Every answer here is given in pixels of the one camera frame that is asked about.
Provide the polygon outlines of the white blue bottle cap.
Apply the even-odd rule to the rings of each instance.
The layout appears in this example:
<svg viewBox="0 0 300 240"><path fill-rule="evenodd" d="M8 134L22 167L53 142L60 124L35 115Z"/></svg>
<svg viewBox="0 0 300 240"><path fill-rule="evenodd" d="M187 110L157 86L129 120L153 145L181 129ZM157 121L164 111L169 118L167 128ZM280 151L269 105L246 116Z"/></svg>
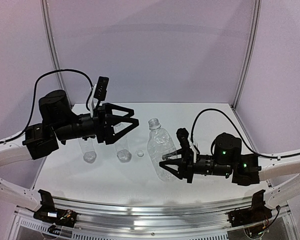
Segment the white blue bottle cap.
<svg viewBox="0 0 300 240"><path fill-rule="evenodd" d="M138 151L136 152L136 154L137 154L137 156L140 157L140 158L144 156L144 152L143 152L142 150L138 150Z"/></svg>

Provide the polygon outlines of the clear plastic bottle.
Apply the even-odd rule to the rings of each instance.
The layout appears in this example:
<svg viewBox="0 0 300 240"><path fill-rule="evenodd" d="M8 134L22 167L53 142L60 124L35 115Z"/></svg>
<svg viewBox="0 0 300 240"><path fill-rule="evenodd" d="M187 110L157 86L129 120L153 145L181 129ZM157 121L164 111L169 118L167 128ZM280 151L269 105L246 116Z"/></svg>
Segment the clear plastic bottle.
<svg viewBox="0 0 300 240"><path fill-rule="evenodd" d="M125 125L123 123L119 123L114 126L114 132L116 134L124 129ZM128 163L132 159L132 154L129 150L128 138L126 135L116 141L114 146L116 150L116 156L121 163Z"/></svg>
<svg viewBox="0 0 300 240"><path fill-rule="evenodd" d="M168 131L161 126L157 118L150 119L148 121L148 126L150 132L147 143L147 152L154 170L161 181L166 183L173 182L175 180L175 176L159 165L159 163L163 161L163 155L176 152L173 139Z"/></svg>
<svg viewBox="0 0 300 240"><path fill-rule="evenodd" d="M91 138L78 140L83 160L88 164L93 164L97 159L97 153L93 145L93 140Z"/></svg>

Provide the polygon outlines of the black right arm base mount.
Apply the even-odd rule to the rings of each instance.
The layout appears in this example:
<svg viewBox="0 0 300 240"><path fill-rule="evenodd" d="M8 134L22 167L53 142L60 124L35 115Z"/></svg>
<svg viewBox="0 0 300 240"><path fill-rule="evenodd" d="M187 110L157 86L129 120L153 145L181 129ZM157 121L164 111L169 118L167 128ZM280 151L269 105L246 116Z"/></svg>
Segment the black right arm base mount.
<svg viewBox="0 0 300 240"><path fill-rule="evenodd" d="M243 209L237 207L226 214L231 226L234 228L266 221L267 223L262 227L262 229L265 230L269 228L273 224L273 222L276 221L281 211L280 205L276 205L275 209L277 211L277 214L275 215L272 222L269 223L269 220L273 217L272 210L274 209L272 206L270 206L270 200L273 200L275 198L275 194L278 194L280 192L280 189L271 191L268 202L266 202L265 200L266 190L262 189L255 192L252 195L250 207L246 207Z"/></svg>

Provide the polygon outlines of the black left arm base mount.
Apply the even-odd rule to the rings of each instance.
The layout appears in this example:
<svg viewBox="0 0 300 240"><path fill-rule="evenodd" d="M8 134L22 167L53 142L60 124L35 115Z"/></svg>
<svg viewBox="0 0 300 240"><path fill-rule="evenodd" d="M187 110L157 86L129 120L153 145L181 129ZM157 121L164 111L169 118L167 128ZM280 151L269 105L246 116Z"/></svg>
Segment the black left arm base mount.
<svg viewBox="0 0 300 240"><path fill-rule="evenodd" d="M41 197L40 208L34 212L33 218L50 224L47 232L59 235L62 227L73 228L78 213L71 209L56 208L52 195L45 190L38 191Z"/></svg>

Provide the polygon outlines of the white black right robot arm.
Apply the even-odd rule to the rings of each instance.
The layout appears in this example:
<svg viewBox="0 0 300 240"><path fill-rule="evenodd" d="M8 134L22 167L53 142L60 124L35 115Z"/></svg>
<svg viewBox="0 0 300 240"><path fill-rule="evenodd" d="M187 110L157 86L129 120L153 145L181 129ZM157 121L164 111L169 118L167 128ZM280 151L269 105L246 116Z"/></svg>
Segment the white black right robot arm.
<svg viewBox="0 0 300 240"><path fill-rule="evenodd" d="M192 183L194 175L231 178L238 186L256 185L269 179L294 175L291 179L261 193L261 202L269 209L300 195L300 152L262 157L242 154L242 140L229 133L219 134L212 143L213 153L201 155L188 139L188 132L177 133L181 148L162 156L159 166L180 180Z"/></svg>

